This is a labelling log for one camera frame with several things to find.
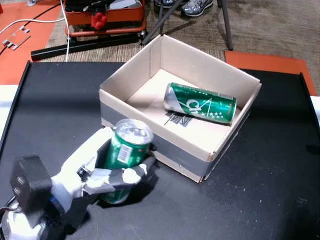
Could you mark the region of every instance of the orange mat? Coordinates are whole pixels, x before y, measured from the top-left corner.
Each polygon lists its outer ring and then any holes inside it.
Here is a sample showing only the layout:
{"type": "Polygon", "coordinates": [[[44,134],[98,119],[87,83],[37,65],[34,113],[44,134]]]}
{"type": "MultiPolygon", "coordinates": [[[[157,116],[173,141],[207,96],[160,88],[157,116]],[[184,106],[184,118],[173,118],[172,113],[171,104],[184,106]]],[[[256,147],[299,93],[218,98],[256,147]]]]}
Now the orange mat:
{"type": "Polygon", "coordinates": [[[317,96],[307,64],[302,59],[245,53],[239,51],[225,51],[226,62],[238,69],[251,69],[287,74],[303,74],[305,83],[311,96],[317,96]]]}
{"type": "MultiPolygon", "coordinates": [[[[15,20],[32,19],[58,3],[58,0],[40,0],[36,5],[31,7],[27,6],[26,1],[1,4],[3,13],[0,14],[0,30],[15,20]]],[[[56,20],[58,19],[60,10],[61,7],[57,6],[37,18],[37,20],[56,20]]],[[[3,47],[2,42],[25,23],[18,22],[0,34],[0,50],[3,47]]],[[[0,55],[0,85],[19,84],[26,63],[28,60],[31,60],[30,52],[43,49],[46,46],[54,26],[55,23],[31,22],[26,26],[27,29],[30,29],[29,34],[31,37],[16,50],[10,48],[4,50],[0,55]]]]}

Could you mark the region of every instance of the white paper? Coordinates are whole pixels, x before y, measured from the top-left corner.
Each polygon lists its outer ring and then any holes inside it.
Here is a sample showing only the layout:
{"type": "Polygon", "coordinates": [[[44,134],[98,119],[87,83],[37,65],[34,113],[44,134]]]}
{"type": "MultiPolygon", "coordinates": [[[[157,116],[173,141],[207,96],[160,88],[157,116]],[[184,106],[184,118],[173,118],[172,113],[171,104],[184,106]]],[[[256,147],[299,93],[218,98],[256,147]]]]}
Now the white paper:
{"type": "Polygon", "coordinates": [[[0,85],[0,137],[4,131],[18,85],[0,85]]]}
{"type": "Polygon", "coordinates": [[[123,9],[136,3],[136,0],[115,0],[109,9],[123,9]]]}
{"type": "Polygon", "coordinates": [[[311,96],[311,100],[320,125],[320,96],[311,96]]]}

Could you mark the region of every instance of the barcode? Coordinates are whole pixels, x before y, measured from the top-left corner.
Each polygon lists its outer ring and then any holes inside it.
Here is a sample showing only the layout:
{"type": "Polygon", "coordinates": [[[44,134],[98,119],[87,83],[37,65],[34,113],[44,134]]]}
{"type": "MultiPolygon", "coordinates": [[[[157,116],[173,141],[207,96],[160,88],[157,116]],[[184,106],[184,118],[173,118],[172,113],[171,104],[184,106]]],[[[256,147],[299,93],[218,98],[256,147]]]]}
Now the barcode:
{"type": "Polygon", "coordinates": [[[132,147],[121,144],[121,148],[118,155],[118,161],[127,164],[132,152],[132,147]]]}

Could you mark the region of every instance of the gray duct tape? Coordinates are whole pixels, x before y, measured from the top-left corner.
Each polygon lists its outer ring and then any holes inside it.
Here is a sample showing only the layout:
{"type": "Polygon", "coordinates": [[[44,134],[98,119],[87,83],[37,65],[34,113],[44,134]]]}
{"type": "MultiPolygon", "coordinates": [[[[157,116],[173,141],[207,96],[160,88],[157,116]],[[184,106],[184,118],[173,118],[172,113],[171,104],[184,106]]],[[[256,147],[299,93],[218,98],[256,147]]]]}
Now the gray duct tape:
{"type": "MultiPolygon", "coordinates": [[[[125,115],[114,110],[112,107],[109,107],[103,102],[100,102],[100,109],[101,117],[113,125],[115,125],[119,120],[127,118],[125,115]]],[[[152,142],[157,147],[157,151],[159,153],[175,161],[197,176],[205,176],[208,172],[210,172],[212,166],[216,162],[215,160],[211,162],[203,161],[157,134],[154,134],[154,139],[152,142]]]]}

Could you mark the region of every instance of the aluminum can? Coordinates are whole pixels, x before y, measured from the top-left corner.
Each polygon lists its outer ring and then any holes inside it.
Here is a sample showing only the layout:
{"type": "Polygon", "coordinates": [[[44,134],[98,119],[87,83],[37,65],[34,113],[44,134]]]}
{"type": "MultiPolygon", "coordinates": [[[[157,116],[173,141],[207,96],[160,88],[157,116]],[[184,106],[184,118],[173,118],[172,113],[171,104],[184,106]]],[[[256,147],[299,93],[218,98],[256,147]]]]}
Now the aluminum can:
{"type": "MultiPolygon", "coordinates": [[[[144,122],[129,118],[120,120],[115,125],[104,168],[126,169],[140,164],[153,137],[153,132],[144,122]]],[[[129,193],[130,190],[117,190],[104,194],[102,199],[110,204],[120,204],[129,193]]]]}
{"type": "Polygon", "coordinates": [[[237,108],[235,97],[221,93],[169,83],[164,108],[221,124],[231,124],[237,108]]]}

